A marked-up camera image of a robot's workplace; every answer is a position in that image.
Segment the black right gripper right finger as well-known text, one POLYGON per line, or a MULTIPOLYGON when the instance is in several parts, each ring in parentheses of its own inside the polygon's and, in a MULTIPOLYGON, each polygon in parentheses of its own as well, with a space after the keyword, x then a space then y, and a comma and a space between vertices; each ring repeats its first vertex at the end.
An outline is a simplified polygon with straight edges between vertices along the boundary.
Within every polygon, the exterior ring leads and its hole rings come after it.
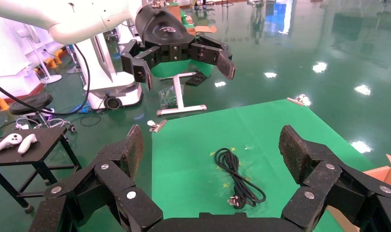
POLYGON ((279 137, 284 163, 299 185, 281 217, 304 232, 327 207, 362 232, 391 232, 391 185, 344 164, 326 145, 303 139, 290 125, 279 137))

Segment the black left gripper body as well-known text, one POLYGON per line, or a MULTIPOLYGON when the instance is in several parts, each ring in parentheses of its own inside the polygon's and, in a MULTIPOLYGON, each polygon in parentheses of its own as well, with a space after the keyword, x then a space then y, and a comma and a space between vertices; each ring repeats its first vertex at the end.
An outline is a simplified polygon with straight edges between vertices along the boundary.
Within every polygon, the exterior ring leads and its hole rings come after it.
POLYGON ((148 64, 190 59, 190 46, 195 36, 165 7, 147 4, 139 9, 135 25, 145 47, 148 64))

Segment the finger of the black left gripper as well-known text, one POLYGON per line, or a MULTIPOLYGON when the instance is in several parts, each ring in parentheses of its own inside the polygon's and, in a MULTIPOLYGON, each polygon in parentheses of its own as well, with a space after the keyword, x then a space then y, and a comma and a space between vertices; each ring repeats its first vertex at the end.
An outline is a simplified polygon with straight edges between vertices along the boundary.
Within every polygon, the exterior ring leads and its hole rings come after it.
POLYGON ((123 44, 121 63, 124 72, 133 75, 135 82, 144 83, 149 91, 153 88, 151 69, 160 63, 160 47, 146 48, 142 42, 132 39, 123 44))
POLYGON ((235 75, 235 64, 229 46, 206 35, 199 35, 189 44, 188 57, 214 65, 229 80, 235 75))

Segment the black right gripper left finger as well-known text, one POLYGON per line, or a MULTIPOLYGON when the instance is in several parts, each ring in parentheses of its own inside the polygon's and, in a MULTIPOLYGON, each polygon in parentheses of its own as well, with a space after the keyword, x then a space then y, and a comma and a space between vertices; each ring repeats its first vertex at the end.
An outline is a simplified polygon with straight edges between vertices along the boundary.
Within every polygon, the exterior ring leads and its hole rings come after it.
POLYGON ((77 232, 108 207, 123 230, 149 231, 163 212, 134 182, 143 154, 142 131, 133 125, 125 139, 104 146, 88 166, 47 188, 29 230, 77 232))

